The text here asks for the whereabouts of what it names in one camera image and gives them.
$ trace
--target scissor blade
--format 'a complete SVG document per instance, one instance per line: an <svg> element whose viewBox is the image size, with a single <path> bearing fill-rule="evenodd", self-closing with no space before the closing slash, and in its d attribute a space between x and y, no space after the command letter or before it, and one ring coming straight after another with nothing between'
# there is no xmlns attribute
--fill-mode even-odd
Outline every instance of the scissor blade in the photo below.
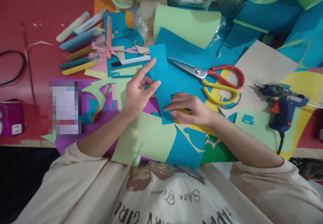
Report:
<svg viewBox="0 0 323 224"><path fill-rule="evenodd" d="M177 66L179 66L180 68L184 69L188 73L193 74L194 76L196 76L200 79L204 79L205 76L207 75L207 71L197 68L193 65L190 65L188 63L179 61L177 59L169 58L169 57L167 57L167 59L169 61L171 61L172 63L176 64Z"/></svg>

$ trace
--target red table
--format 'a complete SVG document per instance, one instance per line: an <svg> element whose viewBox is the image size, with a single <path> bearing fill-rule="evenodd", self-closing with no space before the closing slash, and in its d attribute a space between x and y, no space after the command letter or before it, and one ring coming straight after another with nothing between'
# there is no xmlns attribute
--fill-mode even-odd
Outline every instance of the red table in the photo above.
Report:
<svg viewBox="0 0 323 224"><path fill-rule="evenodd" d="M39 115L35 115L28 69L20 80L10 86L0 87L0 101L19 99L23 102L26 132L17 137L0 138L0 144L20 144L21 140L43 140L48 134L51 121L48 119L48 82L53 78L64 78L58 68L66 62L67 52L59 48L55 40L71 22L83 12L93 16L94 0L0 0L0 51L24 52L24 37L21 21L25 23L28 45L46 41L55 46L36 45L29 50L30 63ZM0 58L0 82L12 79L21 67L19 55ZM79 72L69 78L92 78Z"/></svg>

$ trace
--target hot glue gun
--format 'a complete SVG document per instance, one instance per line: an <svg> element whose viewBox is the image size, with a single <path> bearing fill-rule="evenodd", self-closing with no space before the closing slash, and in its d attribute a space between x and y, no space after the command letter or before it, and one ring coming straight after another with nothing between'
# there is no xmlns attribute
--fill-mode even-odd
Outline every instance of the hot glue gun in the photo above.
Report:
<svg viewBox="0 0 323 224"><path fill-rule="evenodd" d="M263 96L275 100L275 105L269 111L276 113L276 115L272 123L269 124L269 127L277 130L280 134L281 142L277 151L279 155L283 145L284 132L292 124L295 108L306 106L309 98L304 95L299 95L282 85L254 85L259 88L259 92Z"/></svg>

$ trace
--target yellow scissors handle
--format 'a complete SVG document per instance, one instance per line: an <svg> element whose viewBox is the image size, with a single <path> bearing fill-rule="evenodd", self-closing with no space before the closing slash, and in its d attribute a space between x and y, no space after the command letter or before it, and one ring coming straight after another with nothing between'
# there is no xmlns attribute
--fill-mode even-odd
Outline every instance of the yellow scissors handle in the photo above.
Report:
<svg viewBox="0 0 323 224"><path fill-rule="evenodd" d="M217 100L215 100L211 96L210 92L208 91L208 88L204 87L203 88L204 93L206 94L206 96L208 97L208 99L212 103L214 103L216 105L228 105L228 104L233 103L238 98L239 92L236 89L231 88L229 86L225 86L225 85L221 85L221 84L210 83L206 79L203 79L202 80L202 84L204 84L205 86L209 86L209 87L213 87L213 88L218 88L218 89L223 89L225 91L229 91L229 92L233 93L233 97L230 100L228 100L228 101L217 101Z"/></svg>

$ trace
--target beige long-sleeve shirt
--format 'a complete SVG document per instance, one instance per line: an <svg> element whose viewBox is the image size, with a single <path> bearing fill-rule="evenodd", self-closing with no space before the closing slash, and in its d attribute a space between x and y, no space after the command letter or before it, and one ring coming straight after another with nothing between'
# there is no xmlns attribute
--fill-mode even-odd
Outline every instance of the beige long-sleeve shirt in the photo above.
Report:
<svg viewBox="0 0 323 224"><path fill-rule="evenodd" d="M319 194L288 161L271 169L235 163L230 180L211 164L131 168L73 144L15 224L323 223Z"/></svg>

